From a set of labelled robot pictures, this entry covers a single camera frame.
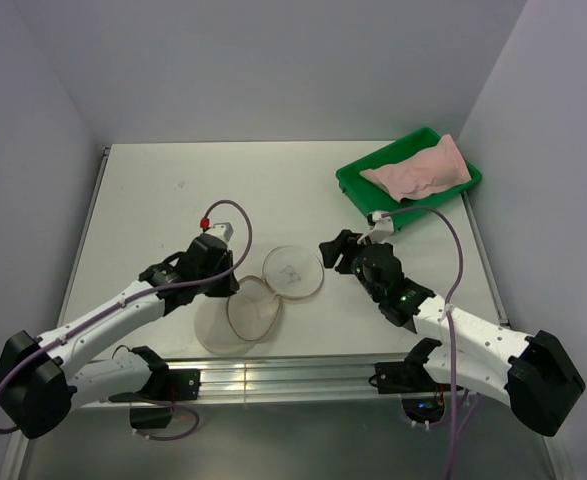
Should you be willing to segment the pink bra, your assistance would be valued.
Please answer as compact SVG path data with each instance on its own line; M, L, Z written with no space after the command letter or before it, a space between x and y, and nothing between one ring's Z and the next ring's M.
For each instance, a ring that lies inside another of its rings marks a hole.
M410 158L360 176L383 190L393 200L423 200L472 180L469 168L450 134Z

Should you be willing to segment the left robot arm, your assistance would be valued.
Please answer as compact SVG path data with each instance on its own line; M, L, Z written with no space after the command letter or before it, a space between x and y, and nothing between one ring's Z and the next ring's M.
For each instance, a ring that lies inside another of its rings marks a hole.
M111 360L95 357L199 295L234 295L239 284L228 229L216 224L205 230L186 250L147 267L112 300L71 323L37 336L12 335L0 355L0 435L41 437L71 411L112 397L165 403L169 367L151 348L131 348Z

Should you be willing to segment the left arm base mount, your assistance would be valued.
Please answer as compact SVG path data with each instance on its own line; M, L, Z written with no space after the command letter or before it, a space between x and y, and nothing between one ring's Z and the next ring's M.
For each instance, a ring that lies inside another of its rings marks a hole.
M131 407L129 423L136 430L158 430L177 419L175 405L181 401L196 400L199 395L201 371L198 369L169 369L160 386L134 393L132 402L151 400L147 407Z

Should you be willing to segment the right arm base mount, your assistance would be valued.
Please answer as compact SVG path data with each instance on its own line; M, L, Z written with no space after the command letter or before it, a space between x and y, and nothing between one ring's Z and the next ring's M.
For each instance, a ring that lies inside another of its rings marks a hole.
M408 419L426 424L440 421L445 413L443 387L416 365L406 361L379 362L368 384L380 395L398 394Z

